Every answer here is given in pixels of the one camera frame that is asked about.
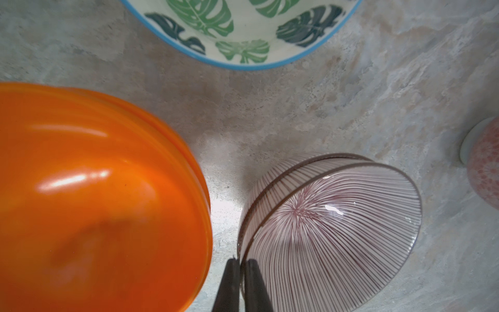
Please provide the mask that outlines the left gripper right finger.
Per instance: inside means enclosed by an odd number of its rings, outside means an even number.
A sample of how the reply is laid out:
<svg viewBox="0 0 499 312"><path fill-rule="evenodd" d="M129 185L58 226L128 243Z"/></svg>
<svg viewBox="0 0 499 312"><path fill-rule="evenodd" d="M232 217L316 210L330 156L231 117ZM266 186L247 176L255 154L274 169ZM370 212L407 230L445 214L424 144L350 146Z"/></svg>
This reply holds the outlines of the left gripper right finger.
<svg viewBox="0 0 499 312"><path fill-rule="evenodd" d="M244 302L246 312L274 312L255 259L249 259L244 265Z"/></svg>

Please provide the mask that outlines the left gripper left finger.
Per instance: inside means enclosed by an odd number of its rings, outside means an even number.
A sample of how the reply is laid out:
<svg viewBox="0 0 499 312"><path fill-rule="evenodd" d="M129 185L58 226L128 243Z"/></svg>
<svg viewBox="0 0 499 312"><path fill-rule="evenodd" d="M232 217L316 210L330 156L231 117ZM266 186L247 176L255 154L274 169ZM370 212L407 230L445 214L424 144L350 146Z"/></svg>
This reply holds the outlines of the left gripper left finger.
<svg viewBox="0 0 499 312"><path fill-rule="evenodd" d="M236 258L227 260L212 312L238 312L240 263Z"/></svg>

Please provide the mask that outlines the purple striped bowl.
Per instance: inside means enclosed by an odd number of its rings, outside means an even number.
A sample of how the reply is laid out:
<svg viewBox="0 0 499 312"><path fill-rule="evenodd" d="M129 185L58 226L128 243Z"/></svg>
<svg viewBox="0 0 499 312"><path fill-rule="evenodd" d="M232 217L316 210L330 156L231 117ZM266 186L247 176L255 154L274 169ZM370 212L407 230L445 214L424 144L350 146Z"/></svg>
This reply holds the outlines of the purple striped bowl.
<svg viewBox="0 0 499 312"><path fill-rule="evenodd" d="M246 221L239 260L258 262L275 311L353 311L407 261L422 199L397 168L323 159L277 182Z"/></svg>
<svg viewBox="0 0 499 312"><path fill-rule="evenodd" d="M246 220L250 217L251 210L253 209L255 203L260 200L261 197L263 197L264 193L271 189L277 182L282 180L290 172L301 168L302 166L308 165L309 163L332 158L357 159L372 162L372 160L367 157L353 153L299 153L275 165L257 181L251 192L249 193L248 199L246 200L246 203L242 209L239 224L239 234L237 239L238 258L241 254L242 240L244 232L246 231Z"/></svg>

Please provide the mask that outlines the orange bowl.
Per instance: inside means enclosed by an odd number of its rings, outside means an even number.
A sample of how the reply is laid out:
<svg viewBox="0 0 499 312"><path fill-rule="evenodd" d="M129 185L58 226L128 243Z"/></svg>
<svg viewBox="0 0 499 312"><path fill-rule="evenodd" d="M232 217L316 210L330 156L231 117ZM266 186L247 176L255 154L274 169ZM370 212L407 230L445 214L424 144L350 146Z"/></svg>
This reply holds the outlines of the orange bowl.
<svg viewBox="0 0 499 312"><path fill-rule="evenodd" d="M195 156L192 154L191 149L188 147L186 142L166 123L164 123L161 119L157 118L153 114L150 114L148 111L141 109L140 107L133 105L132 103L122 100L118 97L114 97L108 94L104 94L102 92L97 92L93 90L87 90L83 88L71 88L71 90L84 94L88 97L96 98L100 101L106 101L112 103L121 109L127 111L135 115L137 118L141 119L143 122L147 123L149 126L156 129L160 132L164 137L166 137L172 145L174 145L179 153L185 158L186 162L189 164L191 170L193 171L196 179L203 190L203 195L206 201L206 216L207 216L207 225L206 227L206 236L207 240L210 242L210 250L213 249L213 226L211 222L211 199L209 196L209 189L207 187L207 183L205 180L205 176L201 170L199 163L197 162Z"/></svg>
<svg viewBox="0 0 499 312"><path fill-rule="evenodd" d="M1 310L184 311L212 250L171 142L71 88L1 84Z"/></svg>

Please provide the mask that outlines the small green leaf bowl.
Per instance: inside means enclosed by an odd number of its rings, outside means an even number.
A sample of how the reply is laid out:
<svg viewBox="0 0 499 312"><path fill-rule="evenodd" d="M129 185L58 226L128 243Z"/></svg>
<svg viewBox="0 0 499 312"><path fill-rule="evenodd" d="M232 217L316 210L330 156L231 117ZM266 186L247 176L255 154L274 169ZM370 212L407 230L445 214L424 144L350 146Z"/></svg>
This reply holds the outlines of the small green leaf bowl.
<svg viewBox="0 0 499 312"><path fill-rule="evenodd" d="M171 47L229 70L267 70L326 43L361 1L128 0L123 5Z"/></svg>

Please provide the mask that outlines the black floral bowl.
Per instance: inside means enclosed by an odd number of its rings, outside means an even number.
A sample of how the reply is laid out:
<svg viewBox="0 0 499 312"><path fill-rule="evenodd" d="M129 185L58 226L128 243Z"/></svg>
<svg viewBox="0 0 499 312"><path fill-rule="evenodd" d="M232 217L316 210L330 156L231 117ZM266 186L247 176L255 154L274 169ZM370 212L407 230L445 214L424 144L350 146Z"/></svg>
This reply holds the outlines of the black floral bowl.
<svg viewBox="0 0 499 312"><path fill-rule="evenodd" d="M498 209L498 117L486 118L465 136L459 158L474 192Z"/></svg>

